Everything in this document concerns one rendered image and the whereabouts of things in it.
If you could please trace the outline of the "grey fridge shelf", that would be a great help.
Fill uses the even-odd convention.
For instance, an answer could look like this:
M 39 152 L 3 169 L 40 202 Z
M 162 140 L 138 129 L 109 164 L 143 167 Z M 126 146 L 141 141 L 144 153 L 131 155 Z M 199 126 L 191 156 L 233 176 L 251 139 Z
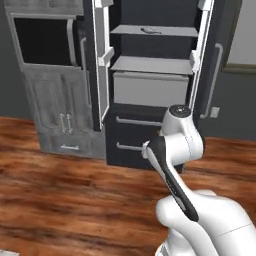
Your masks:
M 190 62 L 184 59 L 120 56 L 113 64 L 112 69 L 162 74 L 192 74 Z
M 198 32 L 193 27 L 163 27 L 163 26 L 142 26 L 142 25 L 118 25 L 111 31 L 111 34 L 121 35 L 149 35 L 141 31 L 142 27 L 151 27 L 162 32 L 161 35 L 154 36 L 179 36 L 197 38 Z

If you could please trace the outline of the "black fridge door white lining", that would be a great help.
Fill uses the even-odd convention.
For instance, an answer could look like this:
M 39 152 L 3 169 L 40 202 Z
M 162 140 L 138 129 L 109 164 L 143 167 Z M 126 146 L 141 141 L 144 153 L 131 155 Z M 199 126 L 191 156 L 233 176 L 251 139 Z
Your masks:
M 210 16 L 207 20 L 199 78 L 197 79 L 197 84 L 191 87 L 189 99 L 196 127 L 199 127 L 201 122 L 205 120 L 200 118 L 200 114 L 204 111 L 203 95 L 211 64 L 214 60 L 215 44 L 220 43 L 223 46 L 220 71 L 226 65 L 241 6 L 242 0 L 214 0 L 211 8 Z
M 93 129 L 103 129 L 111 105 L 111 59 L 109 7 L 114 0 L 83 0 L 86 30 L 86 60 L 89 70 Z

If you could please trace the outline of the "black fridge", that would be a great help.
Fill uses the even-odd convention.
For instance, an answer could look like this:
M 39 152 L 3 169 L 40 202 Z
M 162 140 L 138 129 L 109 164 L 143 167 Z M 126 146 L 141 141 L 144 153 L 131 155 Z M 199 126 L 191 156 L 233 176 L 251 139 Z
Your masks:
M 189 105 L 191 87 L 197 84 L 203 44 L 214 0 L 114 0 L 110 7 L 111 105 L 166 107 Z M 197 38 L 111 34 L 118 25 L 193 27 Z M 191 75 L 113 70 L 120 56 L 184 59 Z

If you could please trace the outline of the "grey fish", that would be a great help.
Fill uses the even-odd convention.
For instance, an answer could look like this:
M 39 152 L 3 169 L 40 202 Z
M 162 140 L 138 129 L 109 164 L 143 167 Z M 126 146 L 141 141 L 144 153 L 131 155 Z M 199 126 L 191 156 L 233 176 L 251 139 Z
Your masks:
M 156 31 L 151 27 L 142 27 L 141 31 L 143 33 L 146 33 L 146 34 L 149 34 L 149 35 L 161 35 L 162 34 L 162 32 Z

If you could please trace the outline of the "black freezer drawer front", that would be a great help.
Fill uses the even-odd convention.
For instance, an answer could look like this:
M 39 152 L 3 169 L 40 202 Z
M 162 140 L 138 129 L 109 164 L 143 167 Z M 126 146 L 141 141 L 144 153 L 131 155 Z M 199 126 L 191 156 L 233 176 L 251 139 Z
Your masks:
M 159 133 L 159 126 L 144 126 L 123 124 L 116 122 L 116 117 L 133 120 L 145 120 L 161 122 L 166 112 L 166 107 L 152 107 L 152 106 L 139 106 L 139 105 L 127 105 L 127 104 L 112 104 L 107 114 L 105 126 L 108 133 L 120 133 L 123 129 L 127 128 L 141 128 L 145 131 L 147 128 L 151 128 L 156 134 Z
M 153 129 L 125 131 L 120 133 L 106 132 L 107 164 L 135 169 L 153 170 L 147 159 L 139 151 L 122 150 L 116 147 L 119 142 L 123 145 L 142 147 L 143 143 L 157 137 Z

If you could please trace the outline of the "grey wooden cabinet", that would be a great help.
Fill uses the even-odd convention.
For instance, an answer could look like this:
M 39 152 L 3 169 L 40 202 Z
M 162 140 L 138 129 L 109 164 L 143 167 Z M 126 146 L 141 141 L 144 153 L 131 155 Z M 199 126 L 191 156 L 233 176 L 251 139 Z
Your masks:
M 43 152 L 105 159 L 105 130 L 93 130 L 92 108 L 87 104 L 84 73 L 81 69 L 25 69 L 24 80 Z M 60 113 L 66 131 L 62 132 Z M 69 134 L 66 115 L 71 115 Z M 61 145 L 80 150 L 62 149 Z

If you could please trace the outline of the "grey overhead cabinet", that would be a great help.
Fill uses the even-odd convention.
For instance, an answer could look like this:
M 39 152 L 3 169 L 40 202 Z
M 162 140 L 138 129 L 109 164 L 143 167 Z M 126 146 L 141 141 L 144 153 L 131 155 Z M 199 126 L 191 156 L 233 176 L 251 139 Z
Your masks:
M 83 0 L 1 0 L 7 10 L 18 13 L 83 14 Z

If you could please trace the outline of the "grey wall oven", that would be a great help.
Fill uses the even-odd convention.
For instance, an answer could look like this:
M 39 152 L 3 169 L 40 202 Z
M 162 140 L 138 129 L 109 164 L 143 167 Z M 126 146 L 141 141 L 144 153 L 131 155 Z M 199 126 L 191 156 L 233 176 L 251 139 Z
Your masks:
M 80 40 L 85 37 L 83 16 L 9 12 L 8 17 L 18 59 L 23 67 L 82 68 Z M 68 19 L 74 20 L 73 38 L 77 67 L 70 61 Z

